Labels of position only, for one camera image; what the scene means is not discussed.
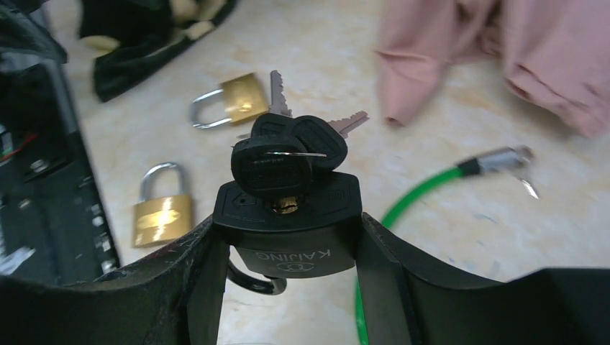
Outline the black padlock with keys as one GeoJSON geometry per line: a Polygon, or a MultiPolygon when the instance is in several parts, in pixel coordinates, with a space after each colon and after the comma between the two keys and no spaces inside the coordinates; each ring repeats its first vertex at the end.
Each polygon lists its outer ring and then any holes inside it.
{"type": "Polygon", "coordinates": [[[233,181],[217,194],[213,225],[247,271],[229,264],[242,288],[281,294],[290,279],[324,277],[355,265],[363,210],[360,184],[340,172],[346,137],[368,120],[268,113],[233,148],[233,181]]]}

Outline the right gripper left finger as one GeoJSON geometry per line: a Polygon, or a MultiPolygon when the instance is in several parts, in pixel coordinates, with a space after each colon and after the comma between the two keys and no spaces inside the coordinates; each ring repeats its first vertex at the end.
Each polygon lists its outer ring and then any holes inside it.
{"type": "Polygon", "coordinates": [[[210,219],[93,282],[1,278],[3,344],[215,344],[229,247],[210,219]]]}

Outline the brass padlock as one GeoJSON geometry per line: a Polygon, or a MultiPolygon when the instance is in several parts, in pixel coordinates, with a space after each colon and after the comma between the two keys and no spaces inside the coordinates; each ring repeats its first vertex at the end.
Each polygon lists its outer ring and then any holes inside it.
{"type": "Polygon", "coordinates": [[[162,162],[151,167],[141,179],[139,198],[133,211],[134,248],[164,245],[186,235],[194,225],[194,207],[185,169],[175,162],[162,162]],[[175,171],[178,193],[152,198],[155,176],[164,170],[175,171]]]}
{"type": "Polygon", "coordinates": [[[216,90],[196,97],[189,107],[188,118],[194,129],[211,129],[224,124],[239,124],[272,113],[291,117],[292,110],[283,95],[283,76],[277,71],[270,72],[271,102],[268,103],[263,84],[255,73],[248,73],[228,80],[216,90]],[[199,121],[204,104],[221,98],[226,115],[213,122],[199,121]]]}

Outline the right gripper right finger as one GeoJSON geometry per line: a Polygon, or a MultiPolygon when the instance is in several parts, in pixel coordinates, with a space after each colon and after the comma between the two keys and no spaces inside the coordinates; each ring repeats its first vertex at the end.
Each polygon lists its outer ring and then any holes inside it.
{"type": "Polygon", "coordinates": [[[371,344],[607,344],[609,271],[509,282],[460,270],[363,215],[356,266],[371,344]]]}

